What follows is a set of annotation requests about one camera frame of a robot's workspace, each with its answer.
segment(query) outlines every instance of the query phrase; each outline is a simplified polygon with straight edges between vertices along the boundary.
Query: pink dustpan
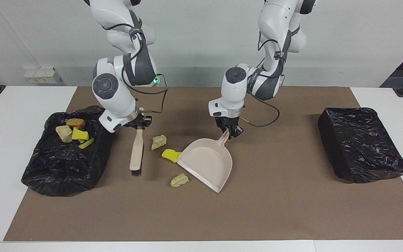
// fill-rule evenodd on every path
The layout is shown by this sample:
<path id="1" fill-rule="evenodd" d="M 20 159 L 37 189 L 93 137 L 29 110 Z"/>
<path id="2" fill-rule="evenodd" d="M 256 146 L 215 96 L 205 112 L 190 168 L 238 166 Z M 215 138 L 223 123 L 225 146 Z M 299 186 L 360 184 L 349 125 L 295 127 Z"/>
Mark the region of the pink dustpan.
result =
<path id="1" fill-rule="evenodd" d="M 219 193 L 232 168 L 231 154 L 225 147 L 228 137 L 229 132 L 225 131 L 217 141 L 196 140 L 179 155 L 177 164 Z"/>

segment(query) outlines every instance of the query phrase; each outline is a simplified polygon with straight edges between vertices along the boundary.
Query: white table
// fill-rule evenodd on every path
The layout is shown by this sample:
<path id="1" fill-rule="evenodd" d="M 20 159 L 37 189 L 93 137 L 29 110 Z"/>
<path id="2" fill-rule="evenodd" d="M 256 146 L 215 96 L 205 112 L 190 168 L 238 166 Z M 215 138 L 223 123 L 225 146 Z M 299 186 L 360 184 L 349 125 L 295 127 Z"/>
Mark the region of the white table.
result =
<path id="1" fill-rule="evenodd" d="M 224 242 L 3 242 L 27 187 L 20 182 L 46 119 L 65 111 L 75 87 L 8 86 L 0 94 L 0 251 L 277 251 L 403 252 L 402 241 L 224 241 Z M 403 156 L 403 98 L 391 89 L 352 88 L 361 107 L 379 113 Z"/>

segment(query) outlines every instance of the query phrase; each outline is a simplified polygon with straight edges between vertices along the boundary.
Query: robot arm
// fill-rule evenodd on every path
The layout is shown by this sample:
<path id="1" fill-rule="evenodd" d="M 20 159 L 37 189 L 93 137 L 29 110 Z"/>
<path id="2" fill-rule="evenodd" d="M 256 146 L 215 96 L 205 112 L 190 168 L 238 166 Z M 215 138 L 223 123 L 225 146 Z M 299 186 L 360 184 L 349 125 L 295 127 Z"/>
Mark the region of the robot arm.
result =
<path id="1" fill-rule="evenodd" d="M 283 82 L 283 69 L 289 51 L 301 51 L 306 37 L 299 26 L 301 14 L 308 14 L 315 0 L 265 0 L 259 15 L 260 46 L 264 48 L 262 64 L 252 67 L 239 64 L 225 73 L 222 97 L 209 102 L 210 115 L 230 138 L 243 130 L 238 125 L 246 93 L 262 101 L 272 99 Z"/>
<path id="2" fill-rule="evenodd" d="M 150 125 L 151 117 L 139 113 L 136 99 L 127 86 L 152 86 L 158 72 L 147 48 L 142 21 L 128 8 L 140 0 L 85 2 L 98 23 L 108 30 L 110 43 L 125 53 L 100 59 L 94 68 L 93 93 L 105 108 L 99 121 L 112 133 L 122 126 L 145 128 Z"/>

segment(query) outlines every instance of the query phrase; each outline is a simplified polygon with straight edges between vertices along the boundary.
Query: brown table mat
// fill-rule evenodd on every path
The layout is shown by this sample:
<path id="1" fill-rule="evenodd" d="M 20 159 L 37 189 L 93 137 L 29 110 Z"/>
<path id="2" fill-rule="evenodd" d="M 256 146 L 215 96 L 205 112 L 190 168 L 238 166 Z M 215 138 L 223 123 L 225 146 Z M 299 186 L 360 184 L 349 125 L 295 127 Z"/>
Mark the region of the brown table mat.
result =
<path id="1" fill-rule="evenodd" d="M 159 109 L 161 96 L 134 96 Z M 192 176 L 171 188 L 172 177 L 188 172 L 161 152 L 218 139 L 207 106 L 219 96 L 219 88 L 170 88 L 165 113 L 144 131 L 141 177 L 128 170 L 135 131 L 122 128 L 96 188 L 72 197 L 27 190 L 5 241 L 403 239 L 403 181 L 346 183 L 323 149 L 318 117 L 325 107 L 358 107 L 349 88 L 281 87 L 271 101 L 280 120 L 266 128 L 242 122 L 245 132 L 227 142 L 233 170 L 219 194 Z M 68 110 L 94 104 L 91 89 L 79 87 Z M 245 104 L 243 117 L 254 123 L 275 115 L 252 98 Z M 150 151 L 160 134 L 168 145 Z"/>

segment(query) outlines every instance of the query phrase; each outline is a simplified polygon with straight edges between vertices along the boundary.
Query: trash bag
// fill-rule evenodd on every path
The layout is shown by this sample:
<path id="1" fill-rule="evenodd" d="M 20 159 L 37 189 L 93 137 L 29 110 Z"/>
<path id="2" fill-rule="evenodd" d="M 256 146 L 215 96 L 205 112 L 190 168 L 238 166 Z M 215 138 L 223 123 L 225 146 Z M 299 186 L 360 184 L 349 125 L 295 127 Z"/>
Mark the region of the trash bag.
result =
<path id="1" fill-rule="evenodd" d="M 99 122 L 104 109 L 87 107 L 70 113 L 54 113 L 44 125 L 43 135 L 34 149 L 21 182 L 37 193 L 48 196 L 71 196 L 94 188 L 105 170 L 114 134 Z M 94 142 L 80 149 L 77 140 L 61 141 L 56 127 L 71 118 L 85 120 L 83 129 Z"/>
<path id="2" fill-rule="evenodd" d="M 318 120 L 335 174 L 368 183 L 403 175 L 403 159 L 371 108 L 326 108 Z"/>

